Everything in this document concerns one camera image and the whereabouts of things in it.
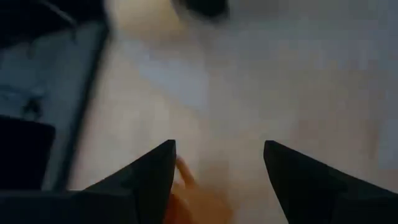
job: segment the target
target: white floor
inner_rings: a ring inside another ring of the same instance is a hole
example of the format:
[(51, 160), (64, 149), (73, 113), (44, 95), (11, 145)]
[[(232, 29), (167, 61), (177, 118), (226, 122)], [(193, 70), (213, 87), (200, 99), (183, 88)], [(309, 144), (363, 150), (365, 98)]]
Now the white floor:
[(264, 141), (274, 139), (398, 192), (397, 171), (381, 170), (377, 153), (391, 54), (387, 2), (292, 2), (233, 1), (227, 24), (181, 22), (186, 34), (178, 41), (143, 45), (126, 38), (134, 34), (128, 26), (118, 31), (70, 188), (176, 139), (199, 182), (229, 195), (238, 223), (287, 223), (262, 160)]

